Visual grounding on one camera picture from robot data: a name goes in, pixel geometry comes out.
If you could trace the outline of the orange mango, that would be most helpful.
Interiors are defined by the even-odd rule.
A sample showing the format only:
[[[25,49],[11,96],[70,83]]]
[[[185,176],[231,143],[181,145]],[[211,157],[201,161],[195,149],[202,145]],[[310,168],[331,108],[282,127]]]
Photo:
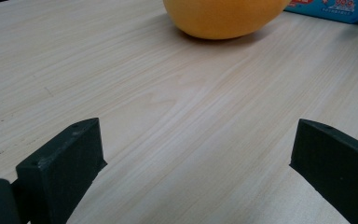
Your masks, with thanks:
[[[291,0],[162,0],[175,26],[203,39],[230,39],[258,31]]]

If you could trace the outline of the blue wet wipes pack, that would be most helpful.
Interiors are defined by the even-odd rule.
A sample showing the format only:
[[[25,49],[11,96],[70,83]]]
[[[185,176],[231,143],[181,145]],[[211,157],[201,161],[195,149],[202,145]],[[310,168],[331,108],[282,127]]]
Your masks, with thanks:
[[[358,23],[358,0],[291,0],[284,10],[330,21]]]

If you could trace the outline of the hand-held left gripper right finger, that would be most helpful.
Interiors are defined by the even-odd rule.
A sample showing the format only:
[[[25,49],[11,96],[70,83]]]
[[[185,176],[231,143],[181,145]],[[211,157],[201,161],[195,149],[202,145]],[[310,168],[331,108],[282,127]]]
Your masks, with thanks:
[[[290,166],[351,224],[358,224],[358,140],[331,126],[301,119]]]

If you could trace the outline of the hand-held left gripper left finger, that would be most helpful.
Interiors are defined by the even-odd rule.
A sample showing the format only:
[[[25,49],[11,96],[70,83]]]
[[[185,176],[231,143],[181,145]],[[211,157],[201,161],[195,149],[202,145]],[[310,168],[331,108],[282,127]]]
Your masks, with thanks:
[[[99,120],[68,126],[16,166],[21,221],[66,224],[105,165]]]

